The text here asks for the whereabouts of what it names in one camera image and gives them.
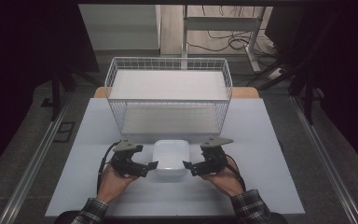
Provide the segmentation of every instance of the white plastic container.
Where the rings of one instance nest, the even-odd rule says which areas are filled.
[[[189,161],[188,142],[160,140],[153,148],[153,161],[158,161],[155,172],[163,176],[181,176],[187,173],[183,161]]]

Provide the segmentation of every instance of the metal rail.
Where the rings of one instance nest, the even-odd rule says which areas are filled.
[[[324,167],[324,170],[330,180],[334,191],[338,196],[339,201],[342,204],[342,207],[345,210],[345,213],[348,216],[348,219],[351,223],[358,224],[358,208],[350,192],[342,181],[341,176],[338,174],[338,171],[334,163],[331,161],[327,150],[325,149],[324,144],[319,138],[319,135],[317,134],[315,128],[308,123],[305,115],[303,114],[303,106],[301,102],[297,97],[291,96],[290,98],[292,100],[292,103],[296,107],[296,112],[301,120],[301,123],[303,124],[304,129],[306,130],[310,141],[313,144],[313,148],[315,149],[315,152],[318,155],[322,166]]]
[[[31,158],[28,167],[23,173],[19,184],[15,188],[13,194],[11,195],[6,208],[4,209],[2,215],[0,216],[0,223],[13,223],[17,217],[17,214],[20,212],[22,204],[25,200],[25,197],[28,194],[29,189],[34,183],[34,179],[39,171],[40,166],[42,165],[43,160],[45,159],[46,154],[48,153],[48,148],[51,145],[51,142],[54,138],[54,134],[60,127],[63,116],[65,115],[66,109],[71,101],[72,93],[67,92],[63,96],[62,100],[62,109],[58,114],[57,118],[50,123],[48,130],[46,131],[45,136],[43,137],[39,147]]]

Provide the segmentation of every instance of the wire basket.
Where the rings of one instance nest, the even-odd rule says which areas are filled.
[[[231,88],[225,59],[114,58],[105,81],[122,135],[220,134]]]

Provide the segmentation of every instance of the white wall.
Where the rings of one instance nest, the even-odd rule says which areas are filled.
[[[159,6],[79,5],[94,50],[159,49]]]

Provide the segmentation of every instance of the checkered shirt cuff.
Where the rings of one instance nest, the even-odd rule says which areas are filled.
[[[102,223],[107,207],[107,203],[96,198],[89,198],[73,223]]]
[[[258,190],[251,189],[230,198],[239,223],[271,223],[269,208],[261,199]]]

